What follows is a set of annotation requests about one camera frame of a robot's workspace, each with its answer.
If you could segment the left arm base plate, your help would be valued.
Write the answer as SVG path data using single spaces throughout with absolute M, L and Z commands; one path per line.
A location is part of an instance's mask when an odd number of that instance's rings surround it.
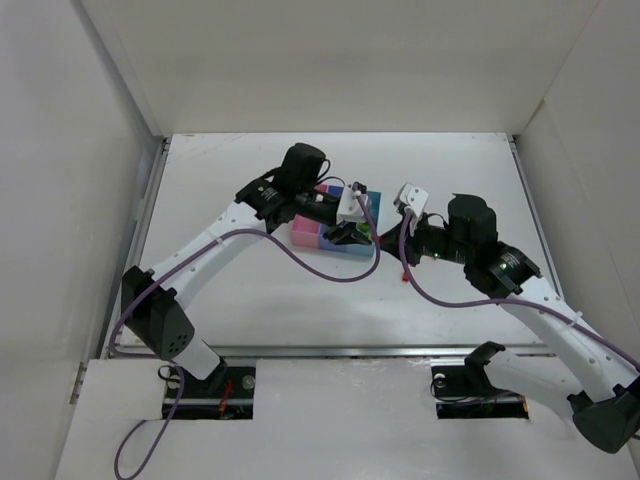
M 228 366 L 214 389 L 188 372 L 180 382 L 177 369 L 162 366 L 157 376 L 165 382 L 162 418 L 176 420 L 251 420 L 254 411 L 256 368 Z

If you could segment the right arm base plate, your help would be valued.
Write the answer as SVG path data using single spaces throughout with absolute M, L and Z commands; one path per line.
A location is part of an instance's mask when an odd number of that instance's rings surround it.
M 526 400 L 494 387 L 484 368 L 504 345 L 485 342 L 463 360 L 431 366 L 430 394 L 439 420 L 529 419 Z

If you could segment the aluminium rail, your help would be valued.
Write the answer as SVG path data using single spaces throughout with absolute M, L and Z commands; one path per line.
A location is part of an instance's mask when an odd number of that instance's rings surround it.
M 391 358 L 391 357 L 464 357 L 474 345 L 410 345 L 410 346 L 214 346 L 214 351 L 229 358 Z M 538 344 L 508 346 L 516 355 L 524 357 L 554 357 L 551 349 Z M 116 347 L 112 357 L 147 358 L 151 351 L 143 345 Z

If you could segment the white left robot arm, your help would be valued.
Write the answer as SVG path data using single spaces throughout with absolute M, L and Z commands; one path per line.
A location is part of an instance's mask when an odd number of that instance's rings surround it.
M 305 143 L 251 180 L 217 219 L 186 246 L 144 271 L 133 266 L 121 283 L 121 317 L 159 359 L 193 377 L 208 392 L 223 382 L 227 364 L 197 333 L 186 310 L 199 292 L 240 253 L 279 227 L 304 217 L 323 224 L 334 244 L 378 245 L 370 200 L 355 182 L 340 195 L 319 190 L 325 154 Z

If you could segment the pink bin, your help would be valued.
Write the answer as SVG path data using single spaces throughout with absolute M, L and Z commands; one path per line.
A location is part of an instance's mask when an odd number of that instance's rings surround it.
M 296 215 L 291 225 L 290 241 L 296 247 L 320 250 L 324 230 L 324 224 Z

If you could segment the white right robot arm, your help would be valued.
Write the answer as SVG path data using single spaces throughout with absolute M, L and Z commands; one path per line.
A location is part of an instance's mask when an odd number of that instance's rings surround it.
M 564 364 L 553 373 L 487 341 L 464 359 L 464 377 L 476 397 L 510 391 L 570 418 L 594 447 L 613 454 L 639 432 L 639 363 L 597 334 L 554 290 L 521 250 L 501 241 L 497 216 L 478 196 L 457 194 L 440 226 L 429 222 L 426 191 L 407 184 L 394 204 L 401 222 L 382 236 L 382 249 L 404 269 L 424 257 L 460 264 L 483 299 L 447 303 L 450 309 L 496 305 L 523 323 Z

